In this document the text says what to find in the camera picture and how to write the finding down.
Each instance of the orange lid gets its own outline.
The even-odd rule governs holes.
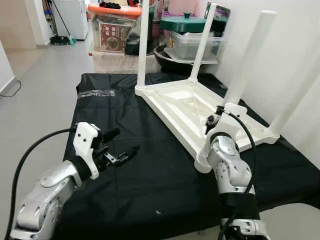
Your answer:
[[[142,13],[142,8],[133,6],[121,6],[121,9],[113,9],[100,7],[98,3],[89,4],[88,10],[94,13],[107,13],[107,14],[117,14],[125,16],[139,17]]]

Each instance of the grey tile floor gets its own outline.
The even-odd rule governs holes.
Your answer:
[[[37,139],[70,126],[81,74],[94,71],[88,56],[91,35],[74,46],[49,46],[20,78],[22,88],[12,98],[0,99],[0,239],[9,214],[13,175],[23,153]],[[67,135],[58,135],[37,147],[19,178],[17,204],[47,169],[63,158]],[[319,239],[320,211],[303,204],[278,207],[261,214],[273,240]],[[217,227],[170,240],[213,240]]]

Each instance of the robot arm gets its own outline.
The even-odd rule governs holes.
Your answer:
[[[19,240],[49,240],[53,237],[58,217],[70,196],[82,183],[96,179],[109,166],[120,166],[132,158],[139,147],[114,157],[106,143],[119,134],[119,129],[103,135],[94,124],[80,122],[73,141],[76,157],[46,172],[18,210],[10,236]]]
[[[235,141],[226,133],[211,136],[207,161],[212,167],[218,185],[222,206],[221,226],[228,219],[226,240],[270,240],[265,223],[260,220],[255,189],[244,194],[252,177],[249,165],[240,158]]]

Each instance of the power cord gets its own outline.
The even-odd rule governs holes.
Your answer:
[[[5,96],[5,95],[0,94],[0,96],[3,97],[3,98],[11,98],[11,97],[13,97],[14,95],[16,95],[16,93],[17,93],[17,92],[21,89],[21,87],[22,87],[21,81],[17,80],[16,82],[19,83],[20,86],[18,87],[18,89],[17,89],[12,95],[10,95],[10,96]]]
[[[45,140],[47,140],[47,139],[49,139],[49,138],[51,138],[51,137],[53,137],[55,135],[62,134],[62,133],[69,133],[69,132],[76,132],[76,127],[74,126],[74,127],[67,128],[67,129],[62,129],[62,130],[59,130],[59,131],[54,131],[54,132],[52,132],[52,133],[40,138],[31,147],[29,147],[28,150],[22,156],[18,166],[16,167],[16,170],[15,170],[15,173],[14,173],[14,177],[13,177],[12,190],[11,190],[10,214],[9,214],[9,221],[8,221],[8,225],[7,225],[7,229],[6,229],[4,240],[9,240],[9,237],[10,237],[10,232],[11,232],[11,229],[12,229],[12,224],[13,224],[14,216],[15,216],[18,179],[19,179],[20,171],[21,171],[21,169],[22,169],[22,167],[23,167],[28,155],[32,152],[33,149],[35,149],[36,146],[38,146],[43,141],[45,141]]]
[[[246,135],[248,136],[250,143],[251,143],[251,147],[253,150],[253,161],[252,161],[252,175],[250,178],[250,181],[248,183],[248,185],[246,186],[246,189],[244,191],[243,194],[249,194],[250,189],[252,188],[253,184],[254,184],[254,179],[255,179],[255,175],[256,175],[256,161],[257,161],[257,148],[256,148],[256,144],[254,139],[252,138],[251,133],[249,132],[248,128],[246,127],[246,125],[240,120],[239,117],[237,117],[236,115],[232,114],[231,112],[228,114],[230,117],[232,117],[233,119],[235,119],[243,128],[243,130],[245,131]],[[226,223],[223,225],[223,227],[221,228],[221,231],[219,233],[218,236],[218,240],[223,240],[223,237],[227,231],[228,226],[235,220],[236,218],[236,212],[233,213],[233,215],[226,221]]]

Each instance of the green lid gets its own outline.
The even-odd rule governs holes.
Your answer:
[[[202,33],[206,19],[190,15],[191,13],[184,13],[184,16],[164,17],[160,28],[178,33]]]

